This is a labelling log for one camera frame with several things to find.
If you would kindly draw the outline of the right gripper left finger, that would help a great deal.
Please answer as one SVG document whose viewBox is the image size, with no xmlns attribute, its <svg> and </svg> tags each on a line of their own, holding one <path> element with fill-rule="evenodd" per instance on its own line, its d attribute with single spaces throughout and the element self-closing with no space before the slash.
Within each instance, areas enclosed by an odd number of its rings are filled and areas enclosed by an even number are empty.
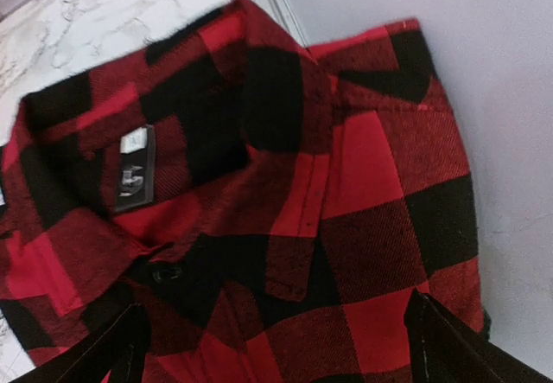
<svg viewBox="0 0 553 383">
<path fill-rule="evenodd" d="M 150 347 L 146 309 L 133 304 L 64 354 L 24 374 L 21 382 L 140 382 Z"/>
</svg>

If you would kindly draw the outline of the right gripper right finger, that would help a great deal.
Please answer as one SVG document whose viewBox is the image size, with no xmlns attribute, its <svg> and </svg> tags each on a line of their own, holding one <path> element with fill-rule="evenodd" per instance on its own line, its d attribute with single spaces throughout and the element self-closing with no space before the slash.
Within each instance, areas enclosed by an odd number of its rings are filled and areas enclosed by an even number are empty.
<svg viewBox="0 0 553 383">
<path fill-rule="evenodd" d="M 551 382 L 474 332 L 429 294 L 412 291 L 404 324 L 415 382 Z"/>
</svg>

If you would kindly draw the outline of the red black plaid shirt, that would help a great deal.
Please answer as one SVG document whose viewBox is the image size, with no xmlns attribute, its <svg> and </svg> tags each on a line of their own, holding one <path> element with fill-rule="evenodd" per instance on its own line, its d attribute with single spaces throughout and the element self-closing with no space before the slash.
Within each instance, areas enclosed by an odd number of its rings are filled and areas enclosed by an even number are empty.
<svg viewBox="0 0 553 383">
<path fill-rule="evenodd" d="M 147 382 L 408 382 L 413 290 L 487 325 L 414 19 L 303 48 L 234 0 L 24 96 L 1 189 L 1 311 L 36 366 L 133 303 Z"/>
</svg>

